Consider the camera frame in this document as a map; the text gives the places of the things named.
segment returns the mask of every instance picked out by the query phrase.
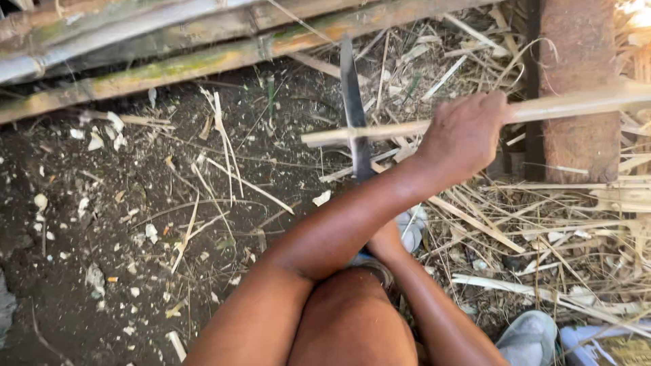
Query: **forearm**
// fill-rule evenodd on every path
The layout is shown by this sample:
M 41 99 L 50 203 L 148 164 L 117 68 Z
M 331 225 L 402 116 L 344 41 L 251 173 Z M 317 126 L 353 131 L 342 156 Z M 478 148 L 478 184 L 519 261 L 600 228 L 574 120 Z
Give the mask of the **forearm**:
M 423 168 L 417 164 L 405 160 L 330 200 L 278 239 L 263 260 L 315 281 L 340 270 L 387 221 L 445 189 L 443 177 L 417 182 L 415 171 Z
M 486 334 L 409 253 L 383 263 L 408 299 L 419 334 L 435 365 L 508 365 Z

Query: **person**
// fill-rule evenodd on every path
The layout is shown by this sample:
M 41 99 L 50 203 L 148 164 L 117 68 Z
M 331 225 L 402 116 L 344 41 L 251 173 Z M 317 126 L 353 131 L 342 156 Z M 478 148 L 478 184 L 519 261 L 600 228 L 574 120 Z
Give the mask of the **person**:
M 442 103 L 414 155 L 323 204 L 264 253 L 184 365 L 417 365 L 414 337 L 384 277 L 349 266 L 364 245 L 404 293 L 431 364 L 508 365 L 503 354 L 548 362 L 548 327 L 537 327 L 537 315 L 522 321 L 524 331 L 507 331 L 498 350 L 404 249 L 393 221 L 488 166 L 511 116 L 499 91 Z

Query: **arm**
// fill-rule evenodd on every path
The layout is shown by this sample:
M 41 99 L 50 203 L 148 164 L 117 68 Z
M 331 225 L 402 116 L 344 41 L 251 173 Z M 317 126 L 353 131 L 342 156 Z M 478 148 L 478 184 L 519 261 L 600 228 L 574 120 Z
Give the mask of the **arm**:
M 434 365 L 508 365 L 486 334 L 402 247 L 393 220 L 373 236 L 368 248 L 400 285 Z
M 398 213 L 487 166 L 507 118 L 500 92 L 441 105 L 414 156 L 330 200 L 265 252 L 185 364 L 285 364 L 314 284 L 343 268 Z

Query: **hand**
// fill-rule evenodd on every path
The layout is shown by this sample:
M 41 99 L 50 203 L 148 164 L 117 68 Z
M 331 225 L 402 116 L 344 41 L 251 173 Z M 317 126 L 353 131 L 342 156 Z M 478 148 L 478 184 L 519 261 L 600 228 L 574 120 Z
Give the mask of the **hand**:
M 511 116 L 501 91 L 442 103 L 414 159 L 424 172 L 436 164 L 445 170 L 447 184 L 460 183 L 495 159 L 499 130 Z
M 384 265 L 394 260 L 411 257 L 402 245 L 395 220 L 381 227 L 368 241 L 367 248 Z

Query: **leg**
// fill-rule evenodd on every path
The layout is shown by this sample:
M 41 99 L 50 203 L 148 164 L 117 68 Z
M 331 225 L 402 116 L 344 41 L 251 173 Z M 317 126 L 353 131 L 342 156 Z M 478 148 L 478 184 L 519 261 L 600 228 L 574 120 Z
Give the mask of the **leg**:
M 416 365 L 409 326 L 369 268 L 340 271 L 303 309 L 289 365 Z

